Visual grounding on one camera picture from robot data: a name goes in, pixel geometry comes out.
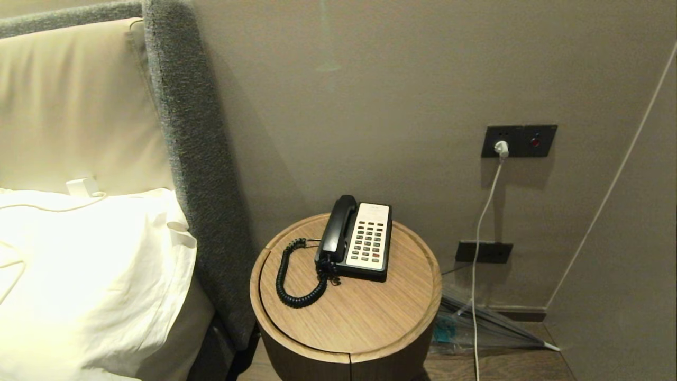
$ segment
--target nightstand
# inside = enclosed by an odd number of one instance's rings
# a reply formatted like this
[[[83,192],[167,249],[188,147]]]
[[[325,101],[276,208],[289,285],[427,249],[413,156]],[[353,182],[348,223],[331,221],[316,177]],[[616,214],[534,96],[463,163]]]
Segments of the nightstand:
[[[410,381],[422,372],[441,298],[441,275],[423,240],[393,222],[388,279],[341,277],[306,308],[285,306],[275,281],[293,239],[320,238],[329,214],[289,226],[254,265],[250,298],[266,351],[284,381]],[[317,285],[316,247],[290,257],[285,289],[301,296]]]

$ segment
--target telephone keypad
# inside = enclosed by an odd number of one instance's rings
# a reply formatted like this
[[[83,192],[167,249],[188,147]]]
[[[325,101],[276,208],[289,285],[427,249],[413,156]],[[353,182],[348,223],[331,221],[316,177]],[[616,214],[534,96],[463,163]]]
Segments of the telephone keypad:
[[[381,251],[381,237],[387,234],[388,210],[369,205],[358,209],[352,239],[349,242],[354,250],[347,257],[346,264],[366,270],[383,270],[387,263],[387,253]]]

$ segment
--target white pillow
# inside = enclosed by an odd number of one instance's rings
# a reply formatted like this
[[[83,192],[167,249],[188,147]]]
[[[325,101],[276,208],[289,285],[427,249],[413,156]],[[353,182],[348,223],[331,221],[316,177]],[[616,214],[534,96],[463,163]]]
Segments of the white pillow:
[[[133,380],[188,292],[187,229],[166,189],[103,199],[0,190],[0,380]]]

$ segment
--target wall outlet panel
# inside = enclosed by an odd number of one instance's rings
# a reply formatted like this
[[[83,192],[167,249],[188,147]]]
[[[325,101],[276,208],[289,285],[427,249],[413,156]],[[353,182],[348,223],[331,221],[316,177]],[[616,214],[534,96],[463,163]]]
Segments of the wall outlet panel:
[[[494,145],[505,140],[510,157],[546,157],[557,131],[556,125],[489,126],[484,136],[482,157],[498,157]]]
[[[475,259],[475,241],[459,241],[456,250],[457,262],[472,262]],[[512,243],[480,242],[478,263],[508,263]]]

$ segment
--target gray fabric headboard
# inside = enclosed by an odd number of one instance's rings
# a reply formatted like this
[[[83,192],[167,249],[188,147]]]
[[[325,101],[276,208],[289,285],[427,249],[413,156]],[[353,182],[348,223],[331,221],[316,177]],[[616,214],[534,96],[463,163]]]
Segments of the gray fabric headboard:
[[[256,259],[223,116],[197,22],[182,0],[119,1],[0,20],[0,38],[144,18],[148,66],[179,203],[197,238],[196,274],[234,348],[255,324],[248,282]]]

